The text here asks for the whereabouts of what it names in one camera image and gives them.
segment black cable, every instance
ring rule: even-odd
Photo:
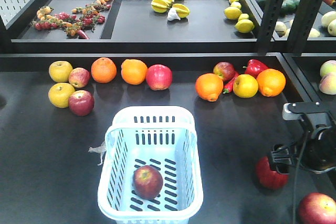
[[[294,174],[294,185],[293,185],[293,196],[292,196],[292,201],[293,201],[293,205],[292,205],[292,224],[296,224],[296,188],[297,188],[297,180],[298,180],[298,173],[299,173],[299,168],[300,168],[300,163],[301,163],[301,159],[303,156],[303,151],[306,148],[306,142],[308,139],[308,133],[307,136],[305,138],[305,140],[303,141],[301,150],[300,150],[300,154],[299,154],[299,158],[295,167],[295,174]]]

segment black metal post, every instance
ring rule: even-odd
[[[300,0],[287,39],[287,51],[300,54],[304,50],[322,0]]]
[[[12,41],[0,16],[0,53],[9,54],[11,52],[13,52]]]
[[[266,54],[270,49],[270,41],[273,36],[274,28],[280,14],[284,0],[266,0],[263,18],[257,37],[257,52]]]

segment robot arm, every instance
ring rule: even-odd
[[[336,123],[328,108],[320,102],[284,104],[282,117],[299,120],[304,133],[299,141],[275,145],[268,154],[272,170],[287,174],[288,166],[297,166],[316,174],[336,169]]]

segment red pepper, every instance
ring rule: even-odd
[[[78,34],[80,39],[90,39],[89,36],[87,36],[87,34],[84,33],[84,31],[82,31],[82,30],[78,30],[77,34]]]
[[[235,75],[229,80],[228,83],[224,85],[223,94],[231,93],[233,90],[233,84],[235,83],[236,78],[238,77],[238,72],[235,71]]]
[[[249,74],[254,78],[257,78],[258,74],[260,74],[265,69],[268,69],[268,67],[264,63],[255,59],[249,60],[247,67],[244,68],[246,68],[245,74]]]

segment light blue basket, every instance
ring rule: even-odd
[[[177,106],[133,106],[119,111],[106,132],[98,188],[101,211],[117,223],[188,223],[203,202],[197,135],[191,113]],[[142,165],[157,168],[164,185],[154,200],[133,189]]]

